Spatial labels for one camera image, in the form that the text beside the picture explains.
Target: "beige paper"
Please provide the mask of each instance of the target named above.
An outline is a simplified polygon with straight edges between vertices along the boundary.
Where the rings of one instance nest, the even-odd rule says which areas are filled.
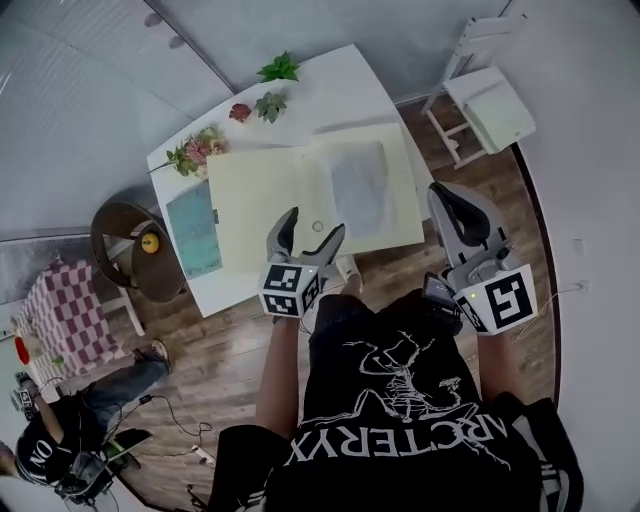
[[[331,184],[317,160],[333,143],[377,140],[389,169],[394,229],[376,236],[345,239],[339,254],[409,245],[424,241],[413,172],[397,123],[351,128],[314,136],[308,146],[245,151],[207,160],[213,207],[218,212],[218,242],[223,268],[260,271],[266,263],[266,237],[276,220],[298,206],[294,255],[315,250],[340,223]],[[314,223],[322,224],[316,232]]]

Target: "blue book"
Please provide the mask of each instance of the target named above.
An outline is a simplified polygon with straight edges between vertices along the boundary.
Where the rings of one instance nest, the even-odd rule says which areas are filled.
[[[187,279],[222,268],[209,182],[203,181],[167,203],[167,212]]]

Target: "person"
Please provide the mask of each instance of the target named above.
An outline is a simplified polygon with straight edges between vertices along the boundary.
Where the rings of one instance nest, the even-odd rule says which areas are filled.
[[[209,509],[578,510],[575,454],[550,400],[523,405],[509,337],[478,339],[481,399],[421,290],[376,314],[353,258],[337,263],[347,284],[318,305],[302,421],[300,322],[276,318],[255,424],[221,432]]]
[[[133,365],[93,382],[82,391],[47,404],[33,381],[25,387],[38,412],[18,439],[15,454],[0,443],[0,476],[55,486],[80,452],[98,451],[122,408],[171,372],[166,346],[155,340],[134,351]]]

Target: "paper sheet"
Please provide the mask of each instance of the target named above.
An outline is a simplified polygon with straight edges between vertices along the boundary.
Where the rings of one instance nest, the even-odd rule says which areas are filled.
[[[393,226],[389,169],[379,141],[319,144],[318,163],[329,180],[338,221],[350,238],[377,236]]]
[[[178,257],[187,279],[222,267],[209,184],[200,183],[167,203]]]
[[[294,254],[315,250],[340,223],[331,180],[320,164],[333,144],[382,144],[388,169],[391,229],[345,239],[339,254],[354,254],[424,241],[415,182],[397,123],[315,136],[305,147],[228,153],[209,157],[209,183],[218,212],[222,263],[231,272],[259,271],[266,262],[266,237],[276,220],[300,208]],[[313,228],[322,226],[320,231]]]

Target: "white chair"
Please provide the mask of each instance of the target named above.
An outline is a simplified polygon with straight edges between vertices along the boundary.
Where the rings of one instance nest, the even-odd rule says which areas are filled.
[[[485,154],[498,153],[535,130],[531,115],[496,67],[452,78],[472,56],[482,56],[490,62],[491,56],[525,22],[524,15],[511,18],[471,18],[442,78],[422,108],[422,113],[429,118],[453,157],[456,169]],[[443,88],[465,118],[463,124],[447,131],[431,111]],[[466,129],[473,130],[482,149],[463,159],[457,151],[457,143],[450,137]]]

